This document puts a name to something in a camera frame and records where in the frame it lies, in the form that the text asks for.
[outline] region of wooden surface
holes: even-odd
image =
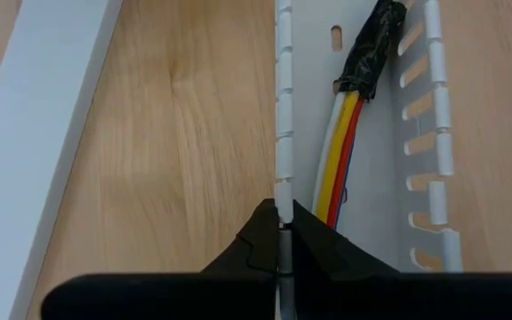
[[[512,0],[442,12],[451,225],[466,270],[512,270]],[[82,273],[200,269],[272,196],[274,45],[272,0],[125,1],[30,318]]]

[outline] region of red wire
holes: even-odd
[[[364,100],[359,99],[355,106],[355,110],[353,110],[351,122],[347,128],[345,140],[343,141],[341,158],[339,159],[339,165],[337,166],[337,175],[335,176],[335,184],[333,186],[331,202],[329,203],[329,212],[327,214],[327,225],[330,228],[335,228],[335,225],[337,224],[337,211],[340,208],[340,202],[342,200],[341,195],[343,194],[343,189],[345,188],[347,166],[349,165],[349,159],[351,158],[351,153],[353,151],[353,144],[355,143],[356,135],[356,125],[358,124],[359,115],[361,114],[363,104]]]

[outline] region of wire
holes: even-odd
[[[343,142],[343,148],[341,150],[341,158],[337,168],[337,175],[333,185],[332,198],[329,204],[329,213],[327,215],[327,225],[333,229],[337,227],[337,221],[339,220],[339,212],[342,204],[343,194],[345,192],[348,168],[351,163],[353,147],[355,146],[356,127],[358,124],[359,116],[361,114],[361,110],[363,109],[363,104],[364,100],[360,99],[357,102],[355,109],[353,110],[351,123],[348,126],[347,135],[345,136],[345,141]]]
[[[311,205],[312,213],[315,215],[317,215],[317,202],[319,201],[319,192],[321,190],[321,185],[324,180],[325,163],[327,162],[327,156],[329,155],[329,149],[331,146],[333,133],[335,132],[335,126],[337,126],[337,122],[340,118],[340,113],[343,107],[343,102],[345,102],[345,95],[345,92],[339,92],[335,96],[335,102],[333,103],[331,118],[329,119],[327,131],[325,132],[324,146],[321,150],[319,167],[317,168],[316,187],[314,189],[313,203]]]
[[[331,203],[333,192],[333,183],[335,182],[335,176],[337,175],[337,168],[339,166],[341,156],[341,148],[343,147],[348,125],[351,122],[353,110],[355,109],[355,105],[358,100],[358,92],[351,92],[347,94],[345,102],[343,103],[343,112],[341,112],[339,124],[333,134],[332,144],[329,149],[329,156],[327,157],[327,163],[325,166],[324,181],[319,193],[319,201],[317,203],[317,217],[323,222],[327,222],[329,204]]]

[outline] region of taped wire bundle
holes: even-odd
[[[406,8],[393,0],[379,0],[356,37],[342,75],[335,81],[338,94],[325,133],[317,170],[313,213],[336,228],[346,194],[358,119],[365,101],[373,99],[380,73],[404,23]]]

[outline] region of white plastic cable raceway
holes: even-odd
[[[280,221],[293,220],[292,0],[276,0],[276,184]]]
[[[122,0],[23,0],[0,67],[0,319],[23,319]]]
[[[401,35],[403,45],[383,69],[376,97],[361,112],[337,231],[351,242],[401,271],[427,270],[416,252],[441,259],[446,272],[462,270],[460,235],[447,223],[446,187],[432,179],[422,190],[410,182],[420,175],[453,175],[450,105],[444,44],[437,0],[412,3]],[[372,12],[373,0],[277,1],[277,173],[276,206],[287,212],[292,196],[312,211],[314,186],[322,158],[333,103],[332,83],[340,76],[355,37]],[[419,24],[425,32],[405,47]],[[331,30],[341,28],[342,50],[332,49]],[[405,75],[428,58],[428,68],[410,83]],[[432,105],[408,118],[405,110],[432,96]],[[434,147],[411,153],[404,146],[426,133]],[[289,183],[289,193],[278,192]],[[413,215],[426,214],[439,231],[415,225]]]

